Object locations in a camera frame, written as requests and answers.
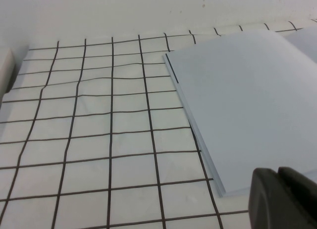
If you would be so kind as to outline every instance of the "white wall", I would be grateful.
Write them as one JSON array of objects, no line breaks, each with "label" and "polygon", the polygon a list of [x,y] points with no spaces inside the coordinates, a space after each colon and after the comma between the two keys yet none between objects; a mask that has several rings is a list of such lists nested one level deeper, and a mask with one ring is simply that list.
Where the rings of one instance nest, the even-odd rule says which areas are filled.
[{"label": "white wall", "polygon": [[317,0],[0,0],[0,45],[317,18]]}]

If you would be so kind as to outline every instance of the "white sheet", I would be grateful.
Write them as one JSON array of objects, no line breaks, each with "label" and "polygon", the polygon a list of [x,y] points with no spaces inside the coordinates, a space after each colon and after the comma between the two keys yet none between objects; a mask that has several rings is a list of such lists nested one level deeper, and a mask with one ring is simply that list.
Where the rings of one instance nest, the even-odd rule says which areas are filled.
[{"label": "white sheet", "polygon": [[244,32],[168,58],[221,194],[246,192],[257,167],[316,169],[317,66],[283,37]]}]

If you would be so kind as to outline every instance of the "stack of paper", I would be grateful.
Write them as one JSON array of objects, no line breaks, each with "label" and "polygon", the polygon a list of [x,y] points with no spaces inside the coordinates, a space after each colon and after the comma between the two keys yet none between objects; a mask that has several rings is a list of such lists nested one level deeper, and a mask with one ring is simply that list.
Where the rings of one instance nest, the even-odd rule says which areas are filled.
[{"label": "stack of paper", "polygon": [[257,167],[289,166],[317,181],[317,64],[307,56],[317,55],[305,48],[313,42],[300,51],[253,31],[165,55],[220,195],[247,193]]}]

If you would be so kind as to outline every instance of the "black object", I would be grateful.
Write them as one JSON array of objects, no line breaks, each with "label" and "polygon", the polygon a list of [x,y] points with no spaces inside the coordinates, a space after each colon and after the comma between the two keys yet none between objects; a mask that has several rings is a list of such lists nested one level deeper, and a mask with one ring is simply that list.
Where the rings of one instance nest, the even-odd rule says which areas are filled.
[{"label": "black object", "polygon": [[289,167],[253,171],[252,229],[317,229],[317,184]]}]

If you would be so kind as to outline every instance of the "grid paper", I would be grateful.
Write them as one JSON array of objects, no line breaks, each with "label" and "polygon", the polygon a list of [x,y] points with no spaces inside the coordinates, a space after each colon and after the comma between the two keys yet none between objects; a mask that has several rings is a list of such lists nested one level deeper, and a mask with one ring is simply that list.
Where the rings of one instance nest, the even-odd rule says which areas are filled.
[{"label": "grid paper", "polygon": [[246,196],[219,197],[162,55],[234,32],[315,24],[30,49],[0,111],[0,229],[250,227]]}]

